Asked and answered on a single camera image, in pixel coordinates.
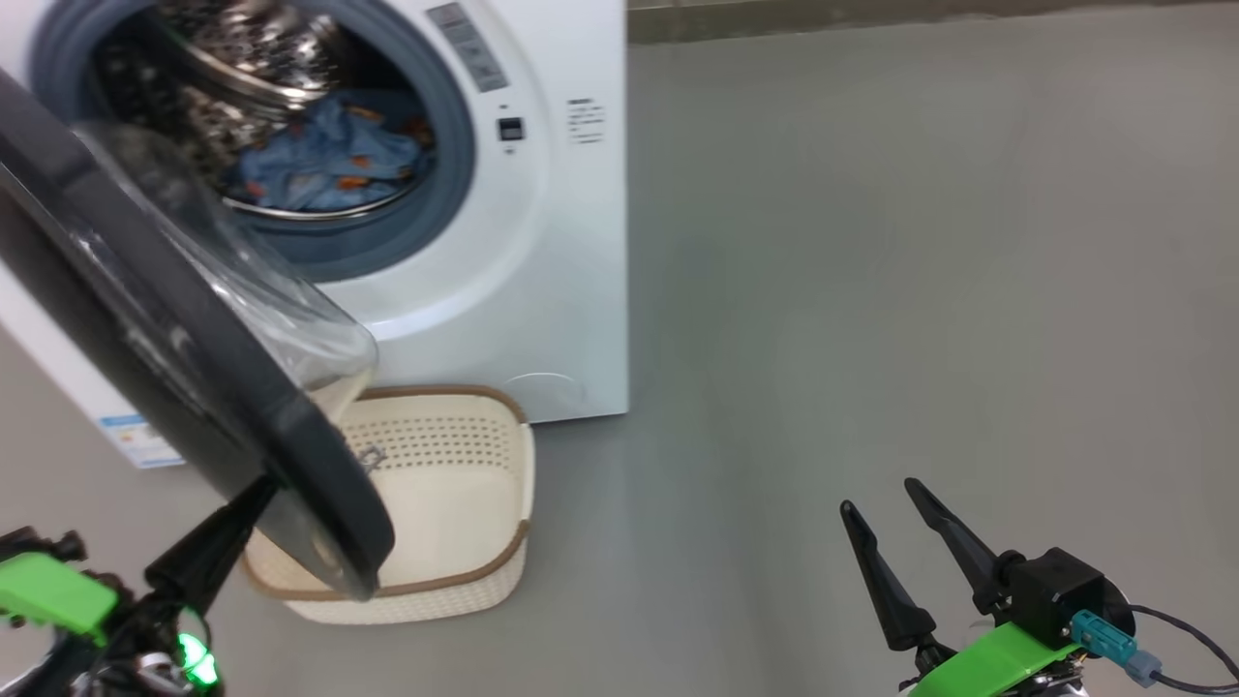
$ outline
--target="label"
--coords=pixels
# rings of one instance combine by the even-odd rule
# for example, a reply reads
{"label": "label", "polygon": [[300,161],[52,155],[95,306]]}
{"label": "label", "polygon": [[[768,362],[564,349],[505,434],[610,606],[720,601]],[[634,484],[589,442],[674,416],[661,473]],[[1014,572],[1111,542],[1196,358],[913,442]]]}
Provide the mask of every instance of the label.
{"label": "label", "polygon": [[185,458],[173,451],[141,415],[103,417],[99,420],[99,426],[120,449],[120,453],[139,468],[166,468],[185,464]]}
{"label": "label", "polygon": [[602,142],[606,136],[607,110],[595,99],[567,100],[567,141],[572,145]]}

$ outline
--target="blue clothing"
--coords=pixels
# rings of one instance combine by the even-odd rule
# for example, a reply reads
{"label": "blue clothing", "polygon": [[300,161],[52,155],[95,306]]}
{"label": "blue clothing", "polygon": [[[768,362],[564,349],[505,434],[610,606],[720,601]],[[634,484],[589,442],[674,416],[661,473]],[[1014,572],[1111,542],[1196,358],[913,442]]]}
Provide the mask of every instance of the blue clothing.
{"label": "blue clothing", "polygon": [[285,210],[339,210],[379,201],[422,173],[421,145],[392,130],[418,115],[420,104],[411,94],[331,94],[265,144],[243,150],[235,187],[253,203]]}

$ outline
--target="plastic basket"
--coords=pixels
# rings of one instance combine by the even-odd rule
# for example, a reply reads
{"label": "plastic basket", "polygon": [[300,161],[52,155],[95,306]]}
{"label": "plastic basket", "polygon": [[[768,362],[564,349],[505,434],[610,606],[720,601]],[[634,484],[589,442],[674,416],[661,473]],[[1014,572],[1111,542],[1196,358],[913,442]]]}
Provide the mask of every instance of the plastic basket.
{"label": "plastic basket", "polygon": [[525,566],[534,491],[533,431],[483,387],[368,392],[341,431],[354,452],[387,456],[370,473],[395,529],[374,599],[327,588],[261,534],[243,567],[259,592],[326,624],[395,624],[502,603]]}

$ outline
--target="wall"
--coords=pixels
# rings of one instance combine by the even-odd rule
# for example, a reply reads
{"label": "wall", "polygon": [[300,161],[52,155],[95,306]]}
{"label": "wall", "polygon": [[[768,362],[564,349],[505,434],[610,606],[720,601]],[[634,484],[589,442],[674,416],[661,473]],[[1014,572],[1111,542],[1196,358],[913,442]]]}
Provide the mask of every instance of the wall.
{"label": "wall", "polygon": [[628,0],[632,43],[706,41],[834,27],[1043,15],[1198,0]]}

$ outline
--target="washing machine door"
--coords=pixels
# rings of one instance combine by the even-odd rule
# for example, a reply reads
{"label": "washing machine door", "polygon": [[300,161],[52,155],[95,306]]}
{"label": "washing machine door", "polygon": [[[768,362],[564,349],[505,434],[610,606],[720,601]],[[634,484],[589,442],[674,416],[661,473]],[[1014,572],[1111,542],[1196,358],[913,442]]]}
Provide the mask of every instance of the washing machine door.
{"label": "washing machine door", "polygon": [[78,137],[0,73],[0,259],[225,498],[263,474],[281,485],[268,537],[374,593],[392,524],[331,422],[369,380],[373,339],[175,147],[130,126]]}

